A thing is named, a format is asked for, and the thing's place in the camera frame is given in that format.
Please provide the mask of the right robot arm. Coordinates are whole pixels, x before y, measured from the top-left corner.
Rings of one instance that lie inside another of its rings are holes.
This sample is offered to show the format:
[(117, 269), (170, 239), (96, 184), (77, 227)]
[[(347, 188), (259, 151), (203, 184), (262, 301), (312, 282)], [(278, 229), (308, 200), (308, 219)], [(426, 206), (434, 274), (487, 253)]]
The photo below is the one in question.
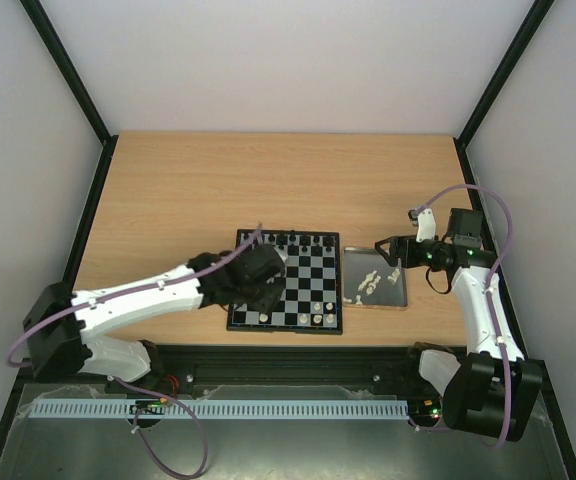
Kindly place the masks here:
[(417, 359), (404, 367), (413, 390), (431, 386), (442, 400), (447, 428), (480, 436), (519, 441), (542, 385), (538, 366), (526, 361), (514, 340), (502, 305), (495, 253), (484, 249), (483, 215), (454, 208), (446, 233), (438, 236), (429, 207), (408, 213), (414, 235), (376, 242), (376, 251), (393, 267), (423, 267), (443, 272), (456, 295), (466, 330), (467, 355), (417, 344)]

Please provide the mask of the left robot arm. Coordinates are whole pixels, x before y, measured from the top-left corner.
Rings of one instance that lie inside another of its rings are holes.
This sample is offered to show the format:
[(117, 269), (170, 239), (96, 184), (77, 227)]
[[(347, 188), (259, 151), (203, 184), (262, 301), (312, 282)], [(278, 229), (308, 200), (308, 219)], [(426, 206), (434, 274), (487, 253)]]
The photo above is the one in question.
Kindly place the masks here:
[(23, 321), (35, 381), (78, 373), (135, 382), (158, 371), (155, 346), (112, 332), (169, 313), (244, 305), (268, 316), (285, 289), (287, 255), (271, 244), (204, 252), (162, 274), (97, 290), (47, 286)]

